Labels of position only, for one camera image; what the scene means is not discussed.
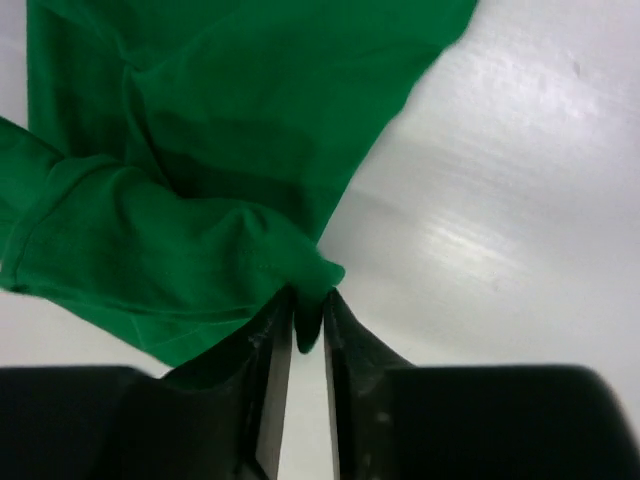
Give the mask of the green t shirt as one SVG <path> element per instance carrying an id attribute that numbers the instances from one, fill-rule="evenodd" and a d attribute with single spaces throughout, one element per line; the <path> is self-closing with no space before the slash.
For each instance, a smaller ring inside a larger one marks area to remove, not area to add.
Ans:
<path id="1" fill-rule="evenodd" d="M 344 277 L 318 241 L 472 1 L 30 1 L 1 124 L 1 286 L 180 365 L 282 287 L 300 351 Z"/>

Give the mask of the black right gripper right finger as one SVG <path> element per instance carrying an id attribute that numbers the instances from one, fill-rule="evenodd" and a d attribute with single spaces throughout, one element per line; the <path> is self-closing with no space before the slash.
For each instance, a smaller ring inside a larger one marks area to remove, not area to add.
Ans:
<path id="1" fill-rule="evenodd" d="M 417 366 L 323 306 L 338 479 L 635 479 L 613 391 L 575 365 Z"/>

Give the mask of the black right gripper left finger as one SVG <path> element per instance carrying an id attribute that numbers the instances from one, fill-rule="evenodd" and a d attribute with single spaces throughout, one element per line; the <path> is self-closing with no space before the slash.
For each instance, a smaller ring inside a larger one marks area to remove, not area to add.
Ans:
<path id="1" fill-rule="evenodd" d="M 126 366 L 1 372 L 5 479 L 274 479 L 293 293 L 160 378 Z"/>

